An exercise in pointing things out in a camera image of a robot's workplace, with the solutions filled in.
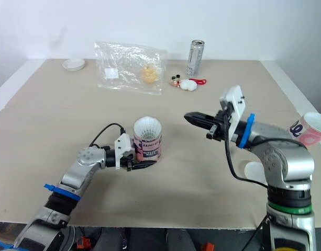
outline paper cup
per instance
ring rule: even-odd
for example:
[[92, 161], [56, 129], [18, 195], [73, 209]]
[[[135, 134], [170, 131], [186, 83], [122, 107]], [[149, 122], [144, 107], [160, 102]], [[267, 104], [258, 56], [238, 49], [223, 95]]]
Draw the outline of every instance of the paper cup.
[[289, 133], [293, 139], [298, 140], [306, 146], [320, 142], [321, 114], [317, 112], [307, 112], [289, 128]]
[[134, 124], [134, 144], [138, 161], [157, 161], [161, 155], [161, 124], [152, 117], [143, 117]]

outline beige tabletop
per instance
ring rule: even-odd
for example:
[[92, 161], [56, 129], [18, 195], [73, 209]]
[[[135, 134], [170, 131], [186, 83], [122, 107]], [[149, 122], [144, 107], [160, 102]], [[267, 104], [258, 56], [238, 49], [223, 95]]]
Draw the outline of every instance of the beige tabletop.
[[[208, 80], [194, 92], [164, 84], [161, 96], [97, 87], [95, 62], [68, 72], [63, 60], [47, 60], [0, 112], [0, 221], [27, 222], [74, 162], [79, 150], [111, 122], [132, 134], [134, 121], [154, 116], [162, 123], [163, 155], [154, 166], [126, 172], [97, 172], [72, 213], [71, 224], [92, 226], [253, 228], [265, 215], [264, 188], [234, 179], [224, 143], [183, 118], [186, 112], [214, 115], [224, 90], [240, 85], [246, 119], [286, 128], [298, 114], [258, 61], [204, 61], [199, 77]], [[170, 61], [166, 78], [184, 75], [185, 61]], [[117, 128], [100, 137], [113, 144]], [[258, 159], [231, 145], [237, 173]], [[309, 149], [315, 160], [312, 197], [321, 227], [321, 146]]]

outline white cup rim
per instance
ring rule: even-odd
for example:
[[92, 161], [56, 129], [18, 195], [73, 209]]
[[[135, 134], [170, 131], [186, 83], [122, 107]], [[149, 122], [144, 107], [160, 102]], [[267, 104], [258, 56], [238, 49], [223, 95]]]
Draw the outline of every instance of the white cup rim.
[[321, 133], [321, 113], [307, 112], [303, 118], [311, 128]]

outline plastic bag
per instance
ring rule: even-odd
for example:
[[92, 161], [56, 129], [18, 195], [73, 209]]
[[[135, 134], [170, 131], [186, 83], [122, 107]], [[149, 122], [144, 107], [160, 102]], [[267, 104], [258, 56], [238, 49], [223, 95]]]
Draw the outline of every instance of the plastic bag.
[[161, 95], [167, 52], [133, 44], [95, 42], [99, 87]]

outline red clamp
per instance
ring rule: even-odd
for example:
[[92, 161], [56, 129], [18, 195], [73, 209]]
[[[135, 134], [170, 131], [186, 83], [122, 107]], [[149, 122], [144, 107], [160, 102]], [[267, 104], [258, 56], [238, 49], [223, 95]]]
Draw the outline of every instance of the red clamp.
[[88, 249], [92, 247], [91, 239], [81, 236], [81, 239], [76, 240], [77, 249]]

